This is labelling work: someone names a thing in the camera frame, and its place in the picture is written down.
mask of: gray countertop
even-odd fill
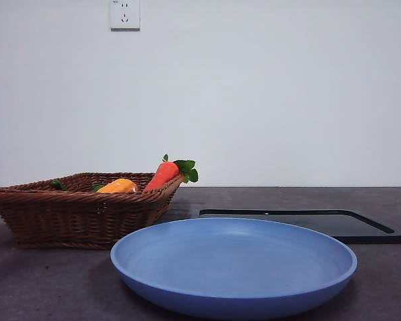
[[[201,209],[347,209],[401,229],[401,187],[182,187],[158,223]],[[358,268],[314,310],[282,320],[401,321],[401,244],[350,245]],[[110,251],[16,249],[0,218],[0,320],[199,320],[156,307],[120,281]]]

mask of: black cutting board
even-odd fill
[[[306,227],[348,244],[401,243],[401,231],[371,217],[341,209],[268,211],[246,209],[203,209],[199,217],[265,219]]]

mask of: wicker basket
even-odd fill
[[[153,173],[80,173],[59,178],[68,191],[48,181],[0,188],[0,216],[23,248],[110,249],[126,234],[152,225],[168,209],[184,177],[159,189],[142,190]],[[127,178],[137,193],[91,193],[114,179]]]

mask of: basket rim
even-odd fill
[[[85,172],[85,173],[76,173],[73,175],[68,175],[64,177],[59,177],[59,179],[67,179],[67,178],[73,178],[77,176],[82,176],[82,175],[151,175],[153,173],[132,173],[132,172],[116,172],[116,173],[99,173],[99,172]],[[28,184],[34,184],[34,183],[47,183],[51,181],[52,179],[47,179],[47,180],[42,180],[42,181],[37,181],[37,182],[31,182]],[[158,187],[157,189],[152,189],[149,191],[137,191],[135,193],[133,192],[119,192],[119,193],[93,193],[93,192],[82,192],[82,191],[77,191],[77,192],[71,192],[71,191],[44,191],[44,190],[39,190],[39,189],[18,189],[19,187],[23,187],[24,185],[27,184],[20,184],[20,185],[11,185],[9,187],[0,187],[0,194],[2,195],[25,195],[25,196],[33,196],[33,197],[54,197],[57,200],[62,201],[63,199],[67,199],[68,201],[71,200],[71,198],[77,197],[77,201],[80,201],[81,199],[88,199],[89,201],[91,200],[97,200],[97,201],[147,201],[149,199],[160,199],[161,196],[167,196],[167,192],[169,189],[174,189],[172,187],[175,186],[175,189],[178,188],[178,186],[183,182],[184,176],[181,174],[178,174],[175,178],[171,179],[169,182],[163,184],[161,187]]]

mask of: wall socket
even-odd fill
[[[110,27],[112,31],[139,31],[140,0],[111,0]]]

